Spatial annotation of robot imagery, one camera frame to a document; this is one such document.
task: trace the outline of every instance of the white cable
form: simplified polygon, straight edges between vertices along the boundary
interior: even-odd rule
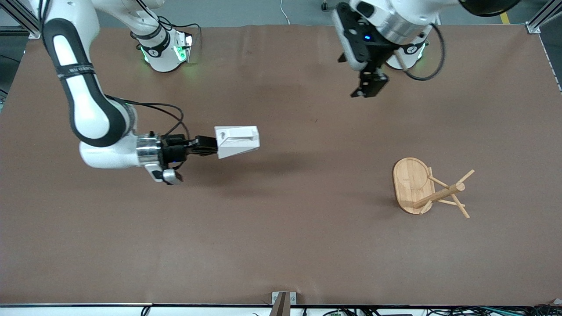
[[[283,11],[283,0],[281,0],[281,4],[279,5],[279,8],[281,8],[281,12],[285,16],[285,19],[287,19],[287,24],[290,25],[291,21],[289,21],[289,17],[287,16],[287,14],[285,14],[285,11]]]

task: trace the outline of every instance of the wooden oval base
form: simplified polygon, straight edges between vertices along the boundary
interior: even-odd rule
[[[398,204],[403,210],[410,214],[420,214],[423,206],[414,208],[414,202],[435,193],[435,185],[429,180],[430,175],[432,176],[431,168],[416,158],[404,158],[394,165],[394,189]]]

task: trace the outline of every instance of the brown tabletop surface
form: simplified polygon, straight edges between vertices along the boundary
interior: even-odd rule
[[[157,73],[128,29],[103,29],[104,92],[181,106],[192,134],[257,125],[261,148],[190,157],[182,186],[87,167],[67,102],[31,41],[0,115],[2,303],[546,303],[562,296],[562,96],[521,25],[443,26],[443,72],[387,70],[350,98],[327,26],[204,29],[197,66]],[[431,39],[414,71],[439,58]],[[139,131],[173,121],[139,109]],[[402,211],[393,165],[416,157],[472,216]]]

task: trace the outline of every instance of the gray floor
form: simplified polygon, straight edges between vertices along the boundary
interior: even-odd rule
[[[335,6],[339,0],[328,0]],[[544,4],[545,0],[523,0],[508,12],[511,23],[528,21]],[[199,23],[202,27],[228,27],[243,25],[286,24],[277,0],[167,0],[156,10],[175,24]],[[283,8],[291,24],[332,25],[329,12],[320,10],[321,0],[283,0]],[[98,13],[103,28],[124,27],[119,21],[103,12]],[[500,24],[500,17],[475,17],[460,6],[448,8],[441,15],[442,24]],[[13,25],[14,21],[0,10],[0,26]],[[562,18],[542,28],[542,38],[554,69],[562,74]],[[25,37],[0,36],[0,54],[21,59]],[[17,62],[0,57],[0,89],[8,92],[17,71]],[[2,106],[0,91],[0,109]]]

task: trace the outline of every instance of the wooden mug tree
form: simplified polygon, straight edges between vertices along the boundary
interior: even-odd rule
[[[464,181],[474,173],[469,171],[455,184],[449,186],[433,176],[431,168],[421,160],[408,157],[400,160],[394,166],[393,178],[396,198],[400,207],[410,214],[424,214],[429,211],[434,202],[456,205],[466,218],[470,218],[465,205],[461,204],[456,194],[464,191]],[[435,183],[444,187],[435,192]],[[453,202],[444,200],[451,196]]]

